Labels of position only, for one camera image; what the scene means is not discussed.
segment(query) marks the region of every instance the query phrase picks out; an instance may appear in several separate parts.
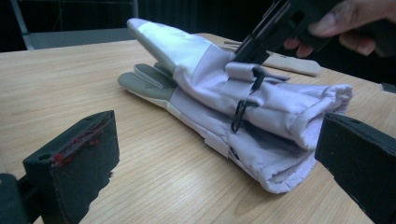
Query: clamp jaw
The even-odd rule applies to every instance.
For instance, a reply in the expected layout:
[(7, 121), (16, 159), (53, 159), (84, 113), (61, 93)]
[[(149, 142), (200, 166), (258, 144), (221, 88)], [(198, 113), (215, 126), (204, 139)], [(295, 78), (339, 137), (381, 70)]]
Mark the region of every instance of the clamp jaw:
[[(286, 39), (297, 37), (314, 51), (321, 50), (331, 39), (311, 35), (307, 27), (320, 21), (342, 0), (275, 0), (262, 20), (236, 50), (234, 62), (262, 64), (267, 51), (275, 52)], [(357, 29), (376, 41), (376, 53), (381, 57), (396, 55), (396, 25), (389, 21), (376, 21)]]

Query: black clip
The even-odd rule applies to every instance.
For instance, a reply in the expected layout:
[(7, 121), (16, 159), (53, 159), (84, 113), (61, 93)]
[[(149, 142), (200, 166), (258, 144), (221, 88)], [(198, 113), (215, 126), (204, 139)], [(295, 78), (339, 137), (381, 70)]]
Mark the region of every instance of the black clip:
[(241, 126), (242, 118), (244, 117), (248, 106), (258, 106), (258, 104), (250, 101), (239, 101), (235, 110), (235, 114), (233, 115), (233, 122), (231, 123), (231, 129), (234, 133), (238, 132), (239, 126)]
[(251, 87), (251, 90), (256, 91), (259, 89), (260, 85), (264, 81), (265, 71), (260, 68), (256, 68), (256, 67), (254, 67), (252, 69), (252, 71), (253, 71), (253, 75), (256, 78), (256, 80), (254, 81), (253, 86)]

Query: person's hand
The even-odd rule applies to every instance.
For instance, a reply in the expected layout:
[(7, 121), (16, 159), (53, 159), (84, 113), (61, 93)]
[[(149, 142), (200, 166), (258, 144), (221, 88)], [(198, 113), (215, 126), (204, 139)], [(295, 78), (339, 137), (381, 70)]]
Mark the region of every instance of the person's hand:
[[(396, 0), (345, 0), (319, 22), (311, 24), (308, 30), (319, 37), (340, 35), (342, 45), (360, 54), (369, 55), (375, 50), (375, 41), (368, 36), (359, 35), (353, 29), (382, 19), (396, 23)], [(312, 47), (298, 39), (286, 40), (284, 47), (298, 48), (297, 57), (306, 57), (313, 51)]]

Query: small white object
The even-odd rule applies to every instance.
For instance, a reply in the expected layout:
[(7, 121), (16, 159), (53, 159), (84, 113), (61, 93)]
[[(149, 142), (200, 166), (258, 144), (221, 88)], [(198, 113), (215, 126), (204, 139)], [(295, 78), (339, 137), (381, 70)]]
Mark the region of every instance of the small white object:
[(271, 53), (263, 65), (311, 77), (317, 77), (322, 70), (321, 66), (315, 61), (287, 57), (277, 53)]

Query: wood grain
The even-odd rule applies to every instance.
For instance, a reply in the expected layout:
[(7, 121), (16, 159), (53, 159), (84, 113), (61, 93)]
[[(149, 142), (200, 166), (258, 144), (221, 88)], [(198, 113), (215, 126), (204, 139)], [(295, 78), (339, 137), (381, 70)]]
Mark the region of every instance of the wood grain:
[[(114, 110), (120, 163), (82, 223), (371, 223), (320, 164), (290, 193), (263, 190), (193, 130), (120, 87), (136, 63), (155, 63), (136, 41), (0, 54), (6, 170), (22, 177), (24, 158), (78, 120)], [(379, 85), (327, 69), (286, 74), (294, 83), (351, 84), (347, 114), (396, 137), (396, 97)]]

